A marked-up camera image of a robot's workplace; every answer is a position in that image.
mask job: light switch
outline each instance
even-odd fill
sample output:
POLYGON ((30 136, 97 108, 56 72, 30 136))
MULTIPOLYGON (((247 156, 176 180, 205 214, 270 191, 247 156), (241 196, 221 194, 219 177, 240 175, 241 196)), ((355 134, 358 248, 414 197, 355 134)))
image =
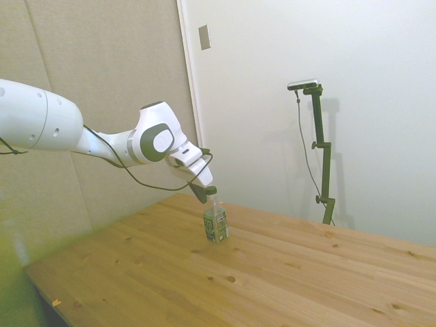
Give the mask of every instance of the light switch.
POLYGON ((211 47, 211 38, 209 36, 209 27, 207 25, 201 26, 198 29, 198 33, 200 34, 200 44, 202 46, 202 50, 209 49, 211 47))

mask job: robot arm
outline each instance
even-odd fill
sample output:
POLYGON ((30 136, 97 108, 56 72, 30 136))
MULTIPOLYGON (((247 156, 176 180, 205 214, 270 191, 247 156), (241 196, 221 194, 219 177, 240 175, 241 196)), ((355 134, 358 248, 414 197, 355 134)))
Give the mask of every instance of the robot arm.
POLYGON ((117 167, 165 159, 176 177, 191 181, 198 175, 192 183, 200 188, 210 185, 213 179, 205 167, 202 150, 188 141, 165 102, 143 107, 135 129, 103 134, 84 127, 82 114, 70 100, 0 79, 0 137, 20 148, 82 153, 117 167))

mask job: wood grain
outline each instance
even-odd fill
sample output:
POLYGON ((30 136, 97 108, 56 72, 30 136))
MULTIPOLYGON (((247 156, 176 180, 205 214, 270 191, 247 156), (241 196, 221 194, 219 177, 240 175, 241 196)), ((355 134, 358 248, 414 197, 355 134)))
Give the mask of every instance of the wood grain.
POLYGON ((71 326, 436 326, 436 248, 176 194, 26 267, 71 326))

